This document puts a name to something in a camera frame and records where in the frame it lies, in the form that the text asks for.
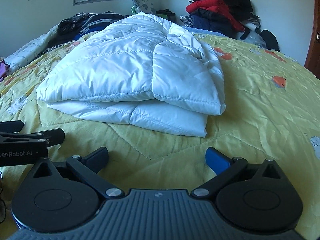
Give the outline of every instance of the red jacket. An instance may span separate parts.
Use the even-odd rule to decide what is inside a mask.
[[[206,9],[215,13],[222,14],[226,17],[232,24],[235,30],[239,32],[244,31],[243,25],[238,22],[230,13],[228,5],[225,4],[223,0],[201,0],[196,1],[187,6],[186,11],[191,14],[198,8]]]

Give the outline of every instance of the green object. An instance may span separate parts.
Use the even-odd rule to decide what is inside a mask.
[[[134,6],[131,8],[131,12],[132,12],[133,15],[136,15],[136,14],[137,14],[136,9],[134,8]],[[168,19],[168,16],[167,16],[166,14],[157,14],[157,16],[158,16],[158,17],[161,17],[161,18],[163,18],[163,19],[165,19],[165,20]]]

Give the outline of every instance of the white wall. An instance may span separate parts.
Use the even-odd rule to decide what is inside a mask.
[[[304,65],[313,28],[314,0],[251,0],[261,18],[262,30],[271,31],[283,53]],[[188,0],[162,0],[162,7],[177,15],[185,11]]]
[[[153,0],[160,9],[160,0]],[[8,55],[80,12],[131,14],[131,0],[73,5],[73,0],[0,0],[0,56]]]

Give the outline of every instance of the wooden door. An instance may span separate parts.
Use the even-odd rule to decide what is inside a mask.
[[[320,79],[320,0],[315,0],[313,32],[305,68]]]

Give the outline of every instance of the yellow bed sheet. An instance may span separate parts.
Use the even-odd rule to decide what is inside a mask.
[[[214,176],[204,160],[210,146],[230,157],[242,156],[250,163],[272,157],[303,200],[297,231],[307,240],[315,240],[320,236],[320,80],[281,53],[224,37],[195,36],[215,48],[225,75],[227,109],[222,116],[209,116],[206,138],[80,120],[37,101],[36,87],[76,45],[71,43],[43,55],[0,83],[0,121],[23,120],[23,133],[62,128],[66,138],[62,145],[49,148],[52,161],[107,147],[110,161],[99,174],[124,190],[192,190]],[[9,114],[10,106],[23,96],[28,97],[26,105]],[[1,197],[7,205],[30,168],[1,168]],[[8,211],[0,225],[0,239],[15,230]]]

